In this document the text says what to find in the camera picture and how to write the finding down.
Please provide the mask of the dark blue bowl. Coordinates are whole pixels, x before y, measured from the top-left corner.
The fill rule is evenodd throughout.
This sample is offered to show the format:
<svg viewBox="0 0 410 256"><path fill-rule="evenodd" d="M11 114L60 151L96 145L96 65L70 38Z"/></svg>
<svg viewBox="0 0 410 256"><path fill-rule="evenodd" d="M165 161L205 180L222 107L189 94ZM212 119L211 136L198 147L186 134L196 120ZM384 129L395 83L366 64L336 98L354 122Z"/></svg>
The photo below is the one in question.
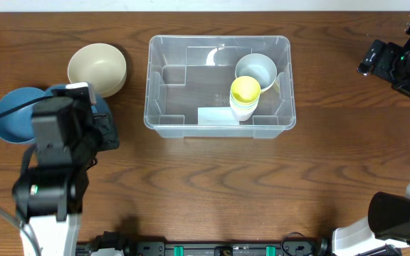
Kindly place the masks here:
<svg viewBox="0 0 410 256"><path fill-rule="evenodd" d="M66 84L58 84L58 85L50 86L45 91L44 95L45 96L52 96L53 95L52 90L65 89L65 87L66 87ZM109 108L108 104L106 103L106 101L100 95L96 95L96 100L97 100L96 104L91 107L93 114L100 113L100 114L107 114L107 115L111 116L112 113L111 113L110 108Z"/></svg>
<svg viewBox="0 0 410 256"><path fill-rule="evenodd" d="M21 87L13 90L0 100L0 114L44 95L43 90L35 87ZM12 144L32 144L35 142L31 124L33 106L29 105L0 119L0 138L2 140Z"/></svg>

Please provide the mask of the cream bowl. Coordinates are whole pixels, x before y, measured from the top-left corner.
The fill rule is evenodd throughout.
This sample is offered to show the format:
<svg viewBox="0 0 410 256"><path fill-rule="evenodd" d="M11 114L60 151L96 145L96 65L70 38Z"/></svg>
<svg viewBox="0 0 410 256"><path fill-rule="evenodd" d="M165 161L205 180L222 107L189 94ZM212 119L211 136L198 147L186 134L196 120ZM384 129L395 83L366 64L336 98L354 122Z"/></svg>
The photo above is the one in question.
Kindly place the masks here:
<svg viewBox="0 0 410 256"><path fill-rule="evenodd" d="M123 53L106 43L82 47L70 59L67 68L71 83L88 82L101 97L119 92L126 82L127 62Z"/></svg>

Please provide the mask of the yellow small bowl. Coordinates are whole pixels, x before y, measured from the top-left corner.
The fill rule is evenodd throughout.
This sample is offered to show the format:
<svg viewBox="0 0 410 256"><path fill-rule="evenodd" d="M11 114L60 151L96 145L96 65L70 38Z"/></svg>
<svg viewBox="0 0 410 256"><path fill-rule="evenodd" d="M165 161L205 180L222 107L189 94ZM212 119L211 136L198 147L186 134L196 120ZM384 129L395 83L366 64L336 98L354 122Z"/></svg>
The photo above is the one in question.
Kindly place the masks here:
<svg viewBox="0 0 410 256"><path fill-rule="evenodd" d="M279 80L274 80L272 85L262 88L261 89L261 94L265 93L265 92L270 92L270 91L275 91L277 93L280 92L280 82Z"/></svg>

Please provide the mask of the grey-blue small bowl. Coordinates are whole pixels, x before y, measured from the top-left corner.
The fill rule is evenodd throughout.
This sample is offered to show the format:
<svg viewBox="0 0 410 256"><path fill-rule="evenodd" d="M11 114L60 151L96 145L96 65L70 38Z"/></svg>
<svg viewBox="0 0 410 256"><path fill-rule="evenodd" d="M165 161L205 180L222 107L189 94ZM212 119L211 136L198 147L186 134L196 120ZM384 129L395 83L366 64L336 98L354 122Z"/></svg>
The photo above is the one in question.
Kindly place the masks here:
<svg viewBox="0 0 410 256"><path fill-rule="evenodd" d="M278 72L275 63L268 56L251 53L243 56L236 64L235 77L241 76L255 78L262 89L272 85Z"/></svg>

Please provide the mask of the yellow cup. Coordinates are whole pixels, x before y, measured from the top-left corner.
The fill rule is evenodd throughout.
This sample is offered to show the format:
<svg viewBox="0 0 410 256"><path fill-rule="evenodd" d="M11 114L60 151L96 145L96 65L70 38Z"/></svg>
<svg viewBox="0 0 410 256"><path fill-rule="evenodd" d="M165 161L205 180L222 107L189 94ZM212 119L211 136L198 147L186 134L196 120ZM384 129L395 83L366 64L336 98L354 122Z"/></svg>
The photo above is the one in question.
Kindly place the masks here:
<svg viewBox="0 0 410 256"><path fill-rule="evenodd" d="M255 78L241 76L232 82L230 94L235 101L248 105L260 97L261 86Z"/></svg>
<svg viewBox="0 0 410 256"><path fill-rule="evenodd" d="M231 105L232 109L235 111L254 111L258 105L251 105L251 106L239 106L239 105Z"/></svg>

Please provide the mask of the light blue cup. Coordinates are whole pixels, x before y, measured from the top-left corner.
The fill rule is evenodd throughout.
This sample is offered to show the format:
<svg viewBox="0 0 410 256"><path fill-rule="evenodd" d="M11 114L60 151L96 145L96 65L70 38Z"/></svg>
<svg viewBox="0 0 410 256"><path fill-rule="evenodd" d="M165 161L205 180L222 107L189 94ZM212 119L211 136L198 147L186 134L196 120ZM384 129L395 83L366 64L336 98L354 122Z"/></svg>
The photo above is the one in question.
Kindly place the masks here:
<svg viewBox="0 0 410 256"><path fill-rule="evenodd" d="M239 105L239 106L251 106L251 105L258 105L258 101L255 101L255 102L252 102L252 103L230 101L230 104L231 105Z"/></svg>

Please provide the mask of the pink cup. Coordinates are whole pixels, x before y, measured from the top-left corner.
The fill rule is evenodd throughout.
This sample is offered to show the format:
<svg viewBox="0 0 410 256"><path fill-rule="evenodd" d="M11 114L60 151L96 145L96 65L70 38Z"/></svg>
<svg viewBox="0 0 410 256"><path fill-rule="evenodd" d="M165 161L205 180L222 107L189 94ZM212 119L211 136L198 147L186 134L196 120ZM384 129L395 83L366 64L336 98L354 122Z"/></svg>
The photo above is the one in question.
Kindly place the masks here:
<svg viewBox="0 0 410 256"><path fill-rule="evenodd" d="M231 109L231 113L237 121L243 122L243 121L248 120L252 116L253 111L243 111L243 110Z"/></svg>

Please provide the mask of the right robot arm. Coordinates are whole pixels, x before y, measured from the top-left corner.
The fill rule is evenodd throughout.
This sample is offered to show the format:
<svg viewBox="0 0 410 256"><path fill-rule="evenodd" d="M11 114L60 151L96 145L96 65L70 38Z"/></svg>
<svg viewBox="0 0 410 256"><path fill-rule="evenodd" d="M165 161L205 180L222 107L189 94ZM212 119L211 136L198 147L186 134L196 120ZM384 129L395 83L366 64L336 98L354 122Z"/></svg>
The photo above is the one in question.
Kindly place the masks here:
<svg viewBox="0 0 410 256"><path fill-rule="evenodd" d="M393 90L410 98L410 24L404 46L375 40L357 69L391 83ZM322 240L315 255L400 255L410 247L410 182L403 196L378 192L366 217L334 230Z"/></svg>

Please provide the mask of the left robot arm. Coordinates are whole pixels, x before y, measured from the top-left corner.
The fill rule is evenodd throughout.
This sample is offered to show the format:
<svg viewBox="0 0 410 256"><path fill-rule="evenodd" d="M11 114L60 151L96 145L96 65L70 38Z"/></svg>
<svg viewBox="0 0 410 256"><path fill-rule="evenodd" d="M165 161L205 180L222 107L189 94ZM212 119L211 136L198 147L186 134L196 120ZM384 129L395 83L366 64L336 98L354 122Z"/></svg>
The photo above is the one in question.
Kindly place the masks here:
<svg viewBox="0 0 410 256"><path fill-rule="evenodd" d="M26 255L74 255L88 187L100 151L117 149L112 117L94 113L90 88L55 89L33 106L36 143L12 189Z"/></svg>

